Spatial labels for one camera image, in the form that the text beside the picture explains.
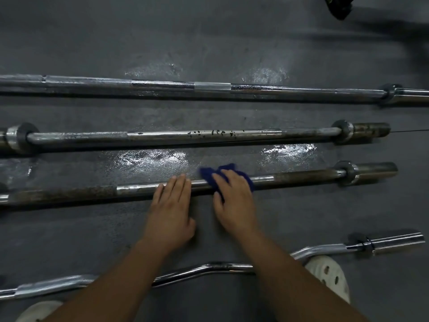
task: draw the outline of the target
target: finger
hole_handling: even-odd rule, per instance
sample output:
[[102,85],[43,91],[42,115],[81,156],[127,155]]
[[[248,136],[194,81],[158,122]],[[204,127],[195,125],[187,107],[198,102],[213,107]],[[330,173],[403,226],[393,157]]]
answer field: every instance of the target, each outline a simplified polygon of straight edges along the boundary
[[228,196],[228,194],[231,191],[231,186],[228,184],[228,182],[225,181],[225,179],[222,176],[216,173],[213,173],[212,177],[216,182],[217,186],[219,187],[219,190],[221,190],[223,196]]
[[244,190],[246,190],[246,192],[252,194],[252,191],[250,190],[250,185],[249,185],[249,182],[247,181],[247,179],[245,179],[244,176],[240,176],[240,180],[241,180],[241,183],[243,184]]
[[193,236],[195,235],[195,230],[196,230],[196,221],[194,218],[189,218],[188,226],[187,226],[189,239],[193,238]]
[[160,202],[164,202],[170,197],[171,190],[173,189],[174,184],[176,183],[176,180],[177,180],[176,176],[172,176],[168,180],[167,184],[164,186],[164,191],[161,195]]
[[180,174],[179,178],[176,181],[176,184],[174,184],[174,187],[171,191],[170,199],[178,202],[180,199],[180,195],[182,194],[183,185],[185,185],[186,176],[185,174]]
[[239,186],[240,185],[240,176],[233,170],[222,170],[222,173],[229,179],[229,184],[231,186]]
[[160,183],[154,192],[151,206],[157,205],[159,203],[163,188],[164,188],[164,184]]
[[219,216],[223,213],[222,198],[219,192],[215,192],[213,194],[213,208],[216,216]]
[[189,210],[190,194],[192,190],[192,183],[189,178],[186,179],[183,186],[182,194],[180,195],[179,203],[186,206],[186,213]]

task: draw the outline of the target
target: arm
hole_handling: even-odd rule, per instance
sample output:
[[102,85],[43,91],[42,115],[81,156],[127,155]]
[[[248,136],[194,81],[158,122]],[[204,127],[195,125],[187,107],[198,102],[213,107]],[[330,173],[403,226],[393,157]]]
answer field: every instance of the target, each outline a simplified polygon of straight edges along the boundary
[[221,190],[213,197],[217,218],[252,261],[278,321],[368,322],[356,309],[323,285],[260,231],[252,193],[246,180],[223,171],[213,178]]
[[132,321],[164,259],[195,233],[188,217],[191,183],[173,176],[154,193],[143,237],[126,257],[44,322]]

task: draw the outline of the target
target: gray floor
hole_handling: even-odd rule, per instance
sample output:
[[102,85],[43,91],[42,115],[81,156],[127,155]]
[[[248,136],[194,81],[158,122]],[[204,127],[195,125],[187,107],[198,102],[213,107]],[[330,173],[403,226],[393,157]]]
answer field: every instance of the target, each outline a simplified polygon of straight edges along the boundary
[[[373,88],[428,87],[428,0],[355,0],[336,21],[323,0],[2,0],[0,73]],[[324,127],[387,121],[372,144],[173,148],[0,159],[9,188],[165,180],[229,162],[249,174],[324,168],[339,159],[394,161],[378,184],[258,191],[263,229],[285,249],[346,240],[354,231],[414,227],[429,234],[429,109],[375,105],[0,97],[0,126],[41,131]],[[0,217],[0,286],[98,274],[141,233],[149,201],[7,213]],[[196,242],[165,270],[246,261],[215,221],[211,197],[192,199]],[[337,257],[352,304],[373,321],[427,316],[428,247],[372,260]],[[67,299],[73,292],[47,298]],[[14,321],[34,300],[0,303]],[[206,276],[150,292],[137,321],[273,320],[252,276]]]

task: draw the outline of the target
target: blue rag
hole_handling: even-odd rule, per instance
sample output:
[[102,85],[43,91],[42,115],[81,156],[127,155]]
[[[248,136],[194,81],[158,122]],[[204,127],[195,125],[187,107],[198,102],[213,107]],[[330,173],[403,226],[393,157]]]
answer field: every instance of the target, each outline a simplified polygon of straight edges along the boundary
[[224,201],[223,200],[222,192],[221,192],[221,190],[219,190],[219,187],[217,186],[216,181],[212,177],[212,174],[216,173],[216,174],[222,176],[225,179],[225,181],[229,182],[229,180],[225,176],[225,174],[221,172],[221,169],[233,170],[238,175],[243,176],[246,179],[247,183],[249,183],[250,190],[252,192],[255,190],[255,186],[253,185],[253,182],[249,178],[249,176],[246,173],[243,173],[243,172],[240,172],[239,170],[236,170],[236,165],[234,163],[231,163],[231,164],[228,164],[228,165],[219,166],[216,170],[214,170],[211,167],[200,167],[201,178],[205,179],[207,181],[207,183],[213,188],[213,190],[215,190],[216,192],[219,192],[219,194],[222,197],[222,201]]

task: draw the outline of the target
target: forearm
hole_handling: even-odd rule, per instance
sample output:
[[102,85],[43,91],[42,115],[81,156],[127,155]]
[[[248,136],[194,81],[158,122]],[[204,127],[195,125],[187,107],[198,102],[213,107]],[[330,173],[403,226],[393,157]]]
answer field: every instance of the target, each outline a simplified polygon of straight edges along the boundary
[[137,243],[121,263],[65,303],[44,322],[132,321],[164,255]]
[[261,232],[238,240],[280,322],[368,322]]

